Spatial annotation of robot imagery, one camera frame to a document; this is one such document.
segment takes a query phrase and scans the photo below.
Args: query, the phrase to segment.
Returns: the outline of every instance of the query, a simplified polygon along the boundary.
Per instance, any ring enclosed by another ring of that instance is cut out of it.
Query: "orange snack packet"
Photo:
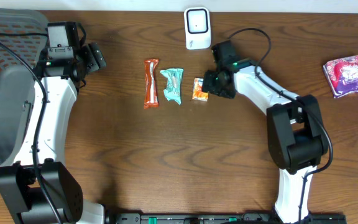
[[[146,96],[144,98],[144,108],[158,107],[157,89],[155,87],[154,70],[158,64],[158,59],[144,60],[146,70]]]
[[[208,93],[204,93],[201,91],[203,88],[203,81],[202,78],[195,78],[193,84],[193,96],[191,97],[193,100],[201,100],[207,101],[208,100]]]

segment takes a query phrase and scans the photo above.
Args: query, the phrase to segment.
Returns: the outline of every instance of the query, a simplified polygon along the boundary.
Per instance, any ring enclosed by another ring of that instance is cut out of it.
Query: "red candy stick package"
[[[144,108],[158,107],[157,91],[154,80],[154,70],[158,64],[158,59],[144,60],[144,68],[146,70],[146,96],[144,99]]]

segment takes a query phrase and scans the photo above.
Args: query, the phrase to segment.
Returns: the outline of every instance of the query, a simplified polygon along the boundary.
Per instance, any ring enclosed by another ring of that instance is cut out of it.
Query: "gray plastic basket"
[[[47,24],[47,18],[36,11],[0,9],[3,33],[46,33]],[[47,38],[0,36],[0,42],[34,66]],[[34,81],[29,71],[0,48],[0,166],[10,165],[20,149],[33,101]]]

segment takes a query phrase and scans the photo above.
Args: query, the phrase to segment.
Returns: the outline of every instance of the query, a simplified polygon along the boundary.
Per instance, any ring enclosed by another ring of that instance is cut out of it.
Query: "white device with screen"
[[[211,21],[205,7],[192,7],[185,10],[186,48],[206,49],[211,46]]]

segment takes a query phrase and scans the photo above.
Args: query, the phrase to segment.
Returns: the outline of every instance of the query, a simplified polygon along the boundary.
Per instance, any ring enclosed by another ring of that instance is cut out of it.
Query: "green component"
[[[149,218],[149,224],[157,224],[157,218],[150,217]]]

